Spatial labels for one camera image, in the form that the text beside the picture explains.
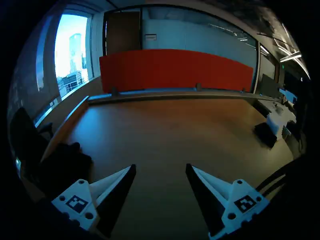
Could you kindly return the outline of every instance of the office chair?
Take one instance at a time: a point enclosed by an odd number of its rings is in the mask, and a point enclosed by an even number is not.
[[[40,135],[44,132],[53,136],[52,123],[38,131],[24,108],[19,108],[10,123],[11,144],[23,165],[24,176],[48,198],[54,199],[76,180],[88,179],[92,160],[80,152],[80,144],[76,142],[58,144],[52,154],[40,162],[48,145]]]
[[[40,163],[48,145],[41,134],[48,132],[52,138],[52,123],[43,126],[39,131],[24,108],[19,108],[10,123],[10,140],[16,156],[19,158],[30,177]]]

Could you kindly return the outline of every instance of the red divider panel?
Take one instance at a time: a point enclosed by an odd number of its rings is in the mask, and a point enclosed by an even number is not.
[[[103,91],[147,88],[203,88],[250,91],[253,68],[217,55],[156,49],[100,57]]]

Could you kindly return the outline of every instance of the skyscraper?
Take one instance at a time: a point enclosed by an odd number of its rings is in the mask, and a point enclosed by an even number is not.
[[[81,54],[82,57],[82,68],[86,69],[87,68],[87,59],[86,57],[83,56],[83,53]]]
[[[73,34],[69,38],[70,73],[82,69],[81,34]]]

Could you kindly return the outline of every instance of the sign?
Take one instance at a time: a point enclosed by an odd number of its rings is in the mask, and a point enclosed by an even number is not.
[[[157,35],[156,34],[145,34],[146,41],[156,41]]]

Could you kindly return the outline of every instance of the sky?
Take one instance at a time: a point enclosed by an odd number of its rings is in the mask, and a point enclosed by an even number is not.
[[[56,65],[56,76],[65,77],[70,73],[69,38],[75,34],[81,34],[81,51],[86,55],[86,17],[63,14],[58,26],[54,59]]]

